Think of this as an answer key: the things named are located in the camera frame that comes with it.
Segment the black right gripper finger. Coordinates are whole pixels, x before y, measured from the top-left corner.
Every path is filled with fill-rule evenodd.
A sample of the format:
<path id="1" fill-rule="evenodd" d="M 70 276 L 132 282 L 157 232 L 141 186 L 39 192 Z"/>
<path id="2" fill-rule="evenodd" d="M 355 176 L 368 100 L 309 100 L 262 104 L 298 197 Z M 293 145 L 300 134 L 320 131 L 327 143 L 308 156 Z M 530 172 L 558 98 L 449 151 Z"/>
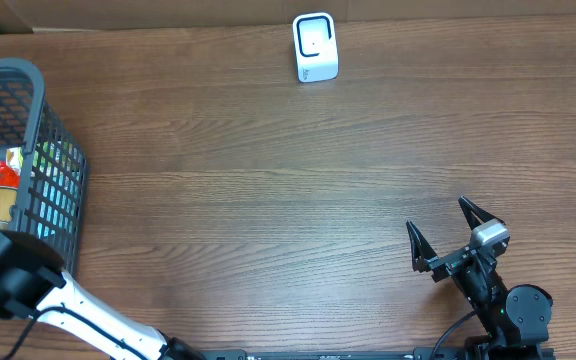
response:
<path id="1" fill-rule="evenodd" d="M 497 220 L 500 223 L 504 224 L 504 221 L 502 219 L 480 208 L 465 196 L 459 197 L 458 204 L 471 230 L 474 230 L 476 227 L 491 220 Z"/>
<path id="2" fill-rule="evenodd" d="M 439 259 L 432 246 L 412 221 L 406 222 L 410 241 L 411 262 L 414 271 L 429 272 L 431 264 Z"/>

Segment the green snack bar wrapper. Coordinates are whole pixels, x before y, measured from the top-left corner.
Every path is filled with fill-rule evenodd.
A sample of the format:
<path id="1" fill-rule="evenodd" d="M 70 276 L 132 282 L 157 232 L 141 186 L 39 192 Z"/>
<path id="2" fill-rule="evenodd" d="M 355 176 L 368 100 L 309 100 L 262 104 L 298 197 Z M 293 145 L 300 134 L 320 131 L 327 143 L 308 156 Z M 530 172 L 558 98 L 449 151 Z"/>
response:
<path id="1" fill-rule="evenodd" d="M 11 147 L 6 150 L 6 165 L 17 175 L 20 175 L 22 172 L 23 160 L 24 158 L 21 147 Z"/>

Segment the teal snack packet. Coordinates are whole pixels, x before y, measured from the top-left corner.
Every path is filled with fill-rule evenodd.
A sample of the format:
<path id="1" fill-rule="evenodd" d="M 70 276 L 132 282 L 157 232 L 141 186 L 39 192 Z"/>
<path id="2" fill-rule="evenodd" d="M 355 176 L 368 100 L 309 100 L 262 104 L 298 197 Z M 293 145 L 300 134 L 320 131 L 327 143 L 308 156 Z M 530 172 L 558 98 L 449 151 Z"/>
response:
<path id="1" fill-rule="evenodd" d="M 49 181 L 39 181 L 38 192 L 46 198 L 39 205 L 39 216 L 46 222 L 37 224 L 37 230 L 41 237 L 55 235 L 57 228 L 72 231 L 75 216 L 75 203 L 71 197 L 75 196 L 77 186 L 73 183 L 68 172 L 78 175 L 77 165 L 70 156 L 77 155 L 73 145 L 68 142 L 58 141 L 57 144 L 44 142 L 40 149 L 44 155 L 35 153 L 33 166 L 38 172 L 46 176 Z"/>

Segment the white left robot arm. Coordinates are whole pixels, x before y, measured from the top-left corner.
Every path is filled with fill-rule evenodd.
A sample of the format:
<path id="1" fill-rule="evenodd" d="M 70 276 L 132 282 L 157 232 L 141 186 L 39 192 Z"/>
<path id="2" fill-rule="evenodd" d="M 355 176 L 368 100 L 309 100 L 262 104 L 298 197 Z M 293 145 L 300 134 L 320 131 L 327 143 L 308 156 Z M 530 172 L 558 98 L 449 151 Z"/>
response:
<path id="1" fill-rule="evenodd" d="M 6 355 L 15 356 L 35 324 L 62 329 L 112 359 L 201 359 L 188 344 L 138 323 L 86 291 L 63 258 L 35 236 L 0 229 L 0 319 L 29 322 Z"/>

